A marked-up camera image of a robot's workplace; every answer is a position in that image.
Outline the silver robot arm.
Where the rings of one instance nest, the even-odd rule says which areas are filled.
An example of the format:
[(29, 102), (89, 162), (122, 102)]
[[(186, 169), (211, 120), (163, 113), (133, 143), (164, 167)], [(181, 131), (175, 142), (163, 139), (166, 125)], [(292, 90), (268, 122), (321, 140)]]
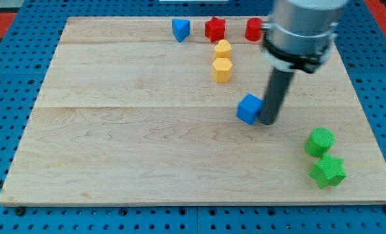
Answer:
[(348, 0), (275, 0), (261, 30), (262, 52), (282, 72), (314, 73), (327, 62)]

